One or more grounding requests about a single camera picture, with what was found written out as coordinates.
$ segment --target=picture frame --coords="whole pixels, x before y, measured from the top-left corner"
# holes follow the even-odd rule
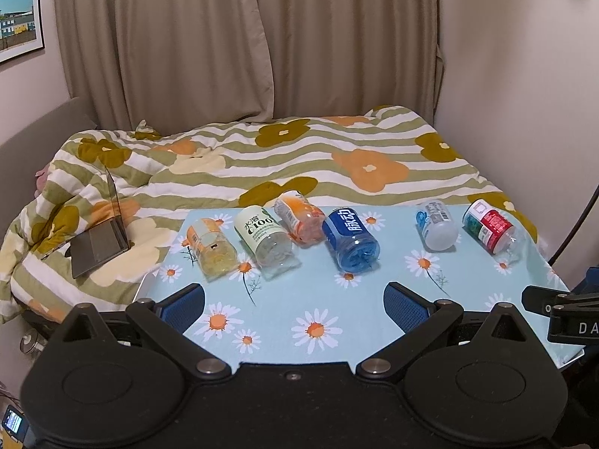
[[[44,47],[40,0],[0,0],[0,66]]]

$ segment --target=plastic bottle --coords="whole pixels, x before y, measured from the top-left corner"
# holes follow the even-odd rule
[[[288,191],[281,194],[274,203],[274,212],[300,243],[310,246],[324,240],[322,222],[325,220],[325,213],[310,204],[299,192]]]
[[[237,250],[215,220],[202,218],[194,222],[187,230],[187,239],[209,281],[231,272],[239,264]]]
[[[241,210],[234,225],[254,253],[266,280],[300,264],[288,232],[263,207],[248,206]]]
[[[463,226],[491,254],[509,263],[520,259],[522,232],[487,201],[474,201],[463,215]]]
[[[372,268],[377,261],[380,245],[353,209],[334,210],[322,223],[322,230],[335,252],[339,268],[343,271],[359,274]]]
[[[438,199],[420,204],[416,213],[416,226],[426,247],[433,251],[451,248],[459,235],[447,206]]]

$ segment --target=red label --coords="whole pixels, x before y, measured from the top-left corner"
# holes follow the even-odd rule
[[[499,214],[496,210],[490,210],[483,216],[480,222],[491,232],[489,242],[486,246],[489,251],[493,253],[499,238],[501,238],[503,234],[513,226],[513,224],[501,216],[501,214]]]

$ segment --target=bed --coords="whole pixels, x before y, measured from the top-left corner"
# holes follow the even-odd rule
[[[112,215],[105,168],[115,178],[132,247],[73,280],[68,241]],[[190,210],[270,206],[286,190],[320,206],[483,198],[509,211],[536,240],[534,225],[509,198],[402,106],[363,116],[214,123],[169,137],[144,121],[130,132],[88,130],[64,143],[49,171],[44,190],[11,223],[0,249],[0,322],[16,315],[20,303],[56,321],[80,302],[122,310],[146,273],[180,245],[177,232]]]

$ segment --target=curtain fold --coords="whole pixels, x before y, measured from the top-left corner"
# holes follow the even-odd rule
[[[258,0],[258,7],[275,117],[402,104],[432,123],[437,0]]]
[[[256,0],[55,0],[71,96],[106,129],[162,134],[272,117],[270,55]]]

